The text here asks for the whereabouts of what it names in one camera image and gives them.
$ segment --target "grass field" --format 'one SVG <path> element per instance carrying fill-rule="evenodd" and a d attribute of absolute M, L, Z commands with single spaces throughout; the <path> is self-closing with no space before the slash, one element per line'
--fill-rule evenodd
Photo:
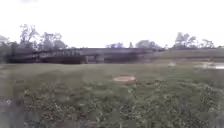
<path fill-rule="evenodd" d="M 224 70 L 165 64 L 22 64 L 4 70 L 8 95 L 29 128 L 223 127 Z M 123 75 L 136 80 L 113 81 Z"/>
<path fill-rule="evenodd" d="M 224 61 L 224 49 L 197 49 L 197 50 L 167 50 L 165 52 L 155 52 L 154 59 L 216 59 L 222 58 Z"/>

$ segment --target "white sky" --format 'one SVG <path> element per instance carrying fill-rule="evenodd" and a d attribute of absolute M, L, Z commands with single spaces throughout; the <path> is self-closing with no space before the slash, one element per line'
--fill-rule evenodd
<path fill-rule="evenodd" d="M 224 45 L 222 0 L 0 0 L 0 35 L 18 41 L 21 24 L 59 32 L 75 47 L 153 40 L 174 43 L 177 32 Z"/>

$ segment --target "concrete bridge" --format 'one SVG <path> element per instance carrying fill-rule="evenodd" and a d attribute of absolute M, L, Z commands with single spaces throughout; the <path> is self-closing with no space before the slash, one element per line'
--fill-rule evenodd
<path fill-rule="evenodd" d="M 108 58 L 131 59 L 139 54 L 151 54 L 163 49 L 143 48 L 81 48 L 62 49 L 52 51 L 37 51 L 32 53 L 21 53 L 8 56 L 9 62 L 14 63 L 91 63 L 105 62 Z"/>

